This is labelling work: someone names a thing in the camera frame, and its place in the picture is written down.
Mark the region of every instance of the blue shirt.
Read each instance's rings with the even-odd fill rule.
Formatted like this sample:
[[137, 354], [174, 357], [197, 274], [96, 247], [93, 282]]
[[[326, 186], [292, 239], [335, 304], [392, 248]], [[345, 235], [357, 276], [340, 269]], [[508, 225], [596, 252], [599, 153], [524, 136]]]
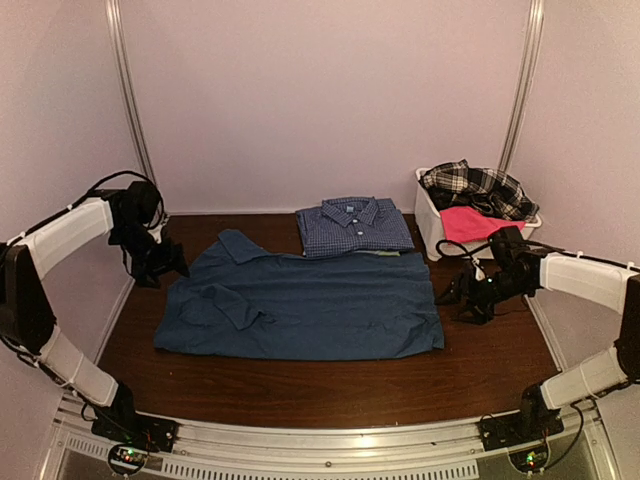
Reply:
[[346, 197], [296, 212], [309, 258], [356, 250], [413, 250], [411, 233], [390, 198]]
[[169, 289], [154, 345], [291, 360], [400, 358], [444, 348], [420, 254], [272, 254], [227, 230]]

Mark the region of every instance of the plaid cloth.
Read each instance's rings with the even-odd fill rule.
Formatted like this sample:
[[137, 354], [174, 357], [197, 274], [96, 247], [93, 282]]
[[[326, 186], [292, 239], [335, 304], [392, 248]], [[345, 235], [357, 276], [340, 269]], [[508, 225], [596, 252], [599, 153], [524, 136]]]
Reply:
[[390, 198], [346, 197], [296, 212], [305, 255], [331, 257], [356, 250], [413, 250], [402, 213]]
[[470, 206], [487, 217], [528, 222], [539, 208], [513, 177], [490, 168], [469, 168], [466, 160], [438, 165], [425, 172], [420, 183], [438, 210]]

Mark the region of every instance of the white basket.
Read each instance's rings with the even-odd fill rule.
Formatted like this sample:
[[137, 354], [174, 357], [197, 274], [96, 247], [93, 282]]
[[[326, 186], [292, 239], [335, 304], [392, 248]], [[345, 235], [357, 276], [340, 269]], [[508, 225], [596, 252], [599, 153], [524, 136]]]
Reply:
[[[420, 177], [424, 174], [428, 168], [419, 168], [416, 170], [416, 178], [418, 179], [418, 192], [416, 194], [416, 223], [418, 224], [418, 228], [420, 229], [420, 235], [422, 236], [422, 240], [424, 241], [425, 246], [427, 247], [427, 257], [429, 260], [433, 260], [437, 262], [440, 260], [440, 254], [436, 251], [436, 244], [440, 240], [444, 240], [444, 226], [442, 225], [442, 218], [440, 217], [440, 212], [436, 209], [435, 205], [431, 201], [429, 194], [420, 184]], [[542, 225], [542, 219], [538, 214], [536, 214], [536, 221], [533, 223], [525, 224], [522, 229], [522, 237], [526, 240], [528, 239], [533, 231]], [[476, 247], [486, 243], [485, 241], [480, 242], [469, 242], [464, 243], [463, 245], [467, 247], [469, 250], [473, 250]], [[442, 245], [440, 249], [444, 253], [450, 253], [452, 255], [456, 255], [461, 253], [460, 249], [453, 245]], [[475, 255], [476, 258], [483, 259], [491, 259], [493, 255], [491, 255], [491, 250], [486, 248]]]

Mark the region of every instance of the clothing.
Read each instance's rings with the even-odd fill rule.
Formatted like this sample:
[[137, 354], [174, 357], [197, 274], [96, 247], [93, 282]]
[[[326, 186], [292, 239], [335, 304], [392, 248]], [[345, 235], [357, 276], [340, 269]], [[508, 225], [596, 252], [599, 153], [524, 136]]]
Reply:
[[400, 358], [444, 347], [420, 254], [272, 254], [227, 230], [169, 289], [157, 348], [290, 360]]
[[525, 222], [510, 222], [499, 218], [489, 218], [471, 207], [451, 207], [440, 212], [444, 236], [458, 243], [486, 240], [489, 235], [502, 227], [515, 225], [522, 231]]
[[528, 222], [539, 208], [513, 177], [490, 168], [469, 168], [466, 160], [438, 165], [425, 172], [420, 183], [438, 210], [470, 206], [487, 217]]
[[345, 197], [296, 212], [305, 255], [330, 257], [356, 250], [413, 250], [411, 233], [390, 198]]

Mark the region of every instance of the pink cloth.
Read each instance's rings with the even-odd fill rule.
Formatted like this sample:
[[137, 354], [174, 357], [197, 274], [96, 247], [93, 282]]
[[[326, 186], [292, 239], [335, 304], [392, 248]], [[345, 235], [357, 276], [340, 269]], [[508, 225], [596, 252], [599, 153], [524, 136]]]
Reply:
[[526, 222], [511, 222], [485, 217], [471, 207], [451, 207], [440, 212], [447, 240], [468, 243], [486, 240], [496, 230], [515, 225], [522, 231]]

